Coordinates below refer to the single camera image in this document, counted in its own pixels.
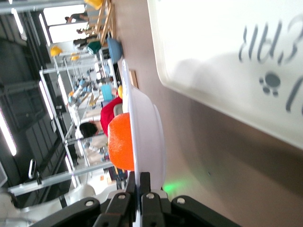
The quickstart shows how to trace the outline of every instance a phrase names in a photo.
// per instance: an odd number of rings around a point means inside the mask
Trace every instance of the red shirt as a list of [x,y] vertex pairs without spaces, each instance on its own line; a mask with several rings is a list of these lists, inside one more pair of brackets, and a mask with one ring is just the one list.
[[114,107],[115,107],[115,105],[120,104],[120,103],[122,103],[122,99],[120,97],[117,97],[114,100],[112,100],[109,104],[107,104],[105,107],[103,107],[101,110],[100,122],[101,122],[103,132],[104,132],[104,134],[106,134],[106,136],[108,136],[108,134],[107,134],[108,124],[115,117]]

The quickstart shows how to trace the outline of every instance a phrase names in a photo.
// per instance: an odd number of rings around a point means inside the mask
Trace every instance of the black hair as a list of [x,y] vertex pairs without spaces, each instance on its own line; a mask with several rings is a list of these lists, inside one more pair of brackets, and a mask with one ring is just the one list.
[[96,125],[90,122],[82,123],[79,129],[84,138],[92,137],[98,131]]

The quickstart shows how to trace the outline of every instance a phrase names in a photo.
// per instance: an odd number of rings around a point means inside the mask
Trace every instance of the ceiling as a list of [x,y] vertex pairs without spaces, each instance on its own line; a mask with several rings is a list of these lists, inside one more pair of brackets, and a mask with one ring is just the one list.
[[[39,88],[39,70],[50,63],[46,40],[38,19],[42,13],[19,13],[27,41],[21,39],[13,15],[0,15],[0,105],[17,146],[12,156],[0,133],[0,162],[8,176],[3,187],[28,182],[32,158],[43,177],[66,171],[65,149],[58,132],[53,132]],[[56,97],[48,75],[45,75],[55,105]],[[69,190],[70,182],[20,196],[21,207],[47,201]]]

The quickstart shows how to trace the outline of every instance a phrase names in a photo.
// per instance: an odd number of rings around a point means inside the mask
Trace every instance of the paw print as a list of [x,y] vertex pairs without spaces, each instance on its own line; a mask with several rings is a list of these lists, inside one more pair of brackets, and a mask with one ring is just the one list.
[[268,72],[265,78],[259,79],[260,84],[263,86],[263,92],[269,94],[272,90],[273,95],[277,97],[279,95],[278,88],[281,84],[280,78],[273,72]]

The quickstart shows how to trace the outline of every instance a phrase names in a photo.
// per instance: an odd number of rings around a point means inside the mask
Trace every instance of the screw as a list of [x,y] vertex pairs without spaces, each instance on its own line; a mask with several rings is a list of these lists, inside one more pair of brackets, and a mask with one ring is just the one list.
[[93,204],[94,204],[94,201],[87,201],[87,202],[85,203],[85,206],[90,207],[90,206],[92,206]]
[[118,196],[118,199],[120,199],[120,200],[125,199],[125,195],[119,195],[119,196]]
[[152,194],[152,193],[148,193],[148,194],[146,195],[146,197],[149,198],[149,199],[155,198],[154,194]]
[[179,204],[184,204],[184,203],[185,203],[185,199],[183,199],[183,198],[178,198],[178,199],[177,199],[177,203],[179,203]]

